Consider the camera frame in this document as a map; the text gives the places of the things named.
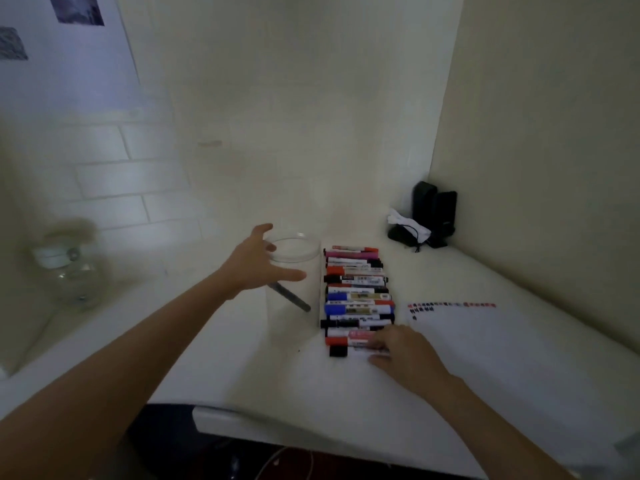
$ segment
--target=paper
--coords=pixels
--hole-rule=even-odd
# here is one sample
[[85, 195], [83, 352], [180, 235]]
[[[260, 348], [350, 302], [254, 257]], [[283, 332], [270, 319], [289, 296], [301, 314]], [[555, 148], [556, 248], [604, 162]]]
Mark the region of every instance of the paper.
[[28, 56], [0, 59], [0, 113], [15, 118], [142, 104], [116, 0], [0, 0], [0, 27], [15, 31]]
[[411, 303], [409, 323], [444, 364], [525, 435], [567, 461], [613, 461], [616, 421], [588, 377], [517, 310], [496, 303]]

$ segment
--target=pen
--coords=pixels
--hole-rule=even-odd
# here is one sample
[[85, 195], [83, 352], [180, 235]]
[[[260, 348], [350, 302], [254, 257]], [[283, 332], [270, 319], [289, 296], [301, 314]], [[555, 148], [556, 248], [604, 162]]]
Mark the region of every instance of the pen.
[[308, 303], [304, 302], [298, 295], [284, 288], [280, 283], [271, 283], [267, 286], [307, 313], [311, 311], [311, 306], [309, 306]]

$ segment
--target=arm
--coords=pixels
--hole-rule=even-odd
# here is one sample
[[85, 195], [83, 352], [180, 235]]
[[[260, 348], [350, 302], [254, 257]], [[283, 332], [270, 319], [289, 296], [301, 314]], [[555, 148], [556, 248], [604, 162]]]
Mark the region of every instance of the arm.
[[91, 355], [0, 422], [0, 478], [89, 478], [211, 315], [244, 289], [305, 274], [251, 236], [208, 278]]
[[572, 480], [562, 466], [493, 411], [444, 367], [431, 344], [407, 326], [388, 326], [370, 346], [390, 357], [369, 361], [427, 401], [456, 430], [492, 480]]

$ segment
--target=transparent cylinder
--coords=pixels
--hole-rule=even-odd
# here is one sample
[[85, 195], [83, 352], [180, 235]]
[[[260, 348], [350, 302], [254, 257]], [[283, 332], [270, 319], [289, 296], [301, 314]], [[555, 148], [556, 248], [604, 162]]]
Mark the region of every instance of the transparent cylinder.
[[280, 282], [309, 305], [303, 310], [281, 293], [267, 287], [267, 320], [272, 343], [292, 346], [308, 340], [318, 331], [320, 306], [320, 241], [301, 232], [274, 233], [267, 241], [277, 250], [269, 253], [275, 266], [301, 269], [307, 277], [300, 282]]

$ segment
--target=left hand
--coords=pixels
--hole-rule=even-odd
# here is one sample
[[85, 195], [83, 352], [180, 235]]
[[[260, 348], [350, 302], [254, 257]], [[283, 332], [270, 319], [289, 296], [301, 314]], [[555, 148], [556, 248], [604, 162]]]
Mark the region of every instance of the left hand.
[[251, 235], [237, 245], [220, 267], [219, 272], [234, 284], [236, 293], [277, 281], [302, 281], [307, 277], [299, 269], [286, 269], [271, 264], [267, 251], [275, 251], [276, 246], [264, 240], [264, 233], [271, 229], [272, 224], [254, 227]]

